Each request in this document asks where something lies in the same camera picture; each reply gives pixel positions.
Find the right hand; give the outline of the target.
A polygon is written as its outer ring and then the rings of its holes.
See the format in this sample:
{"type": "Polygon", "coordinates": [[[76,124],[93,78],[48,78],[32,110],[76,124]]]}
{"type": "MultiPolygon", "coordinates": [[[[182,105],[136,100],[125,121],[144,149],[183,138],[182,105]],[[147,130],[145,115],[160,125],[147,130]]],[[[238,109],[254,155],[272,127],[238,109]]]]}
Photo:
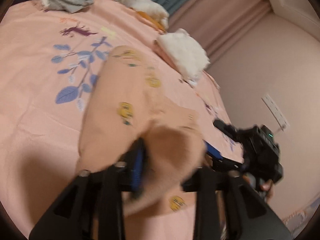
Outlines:
{"type": "MultiPolygon", "coordinates": [[[[244,180],[252,187],[255,188],[255,178],[251,174],[243,175],[244,180]]],[[[264,194],[264,201],[269,203],[272,197],[274,196],[274,183],[272,180],[268,180],[263,184],[260,184],[260,189],[263,191],[264,194]]]]}

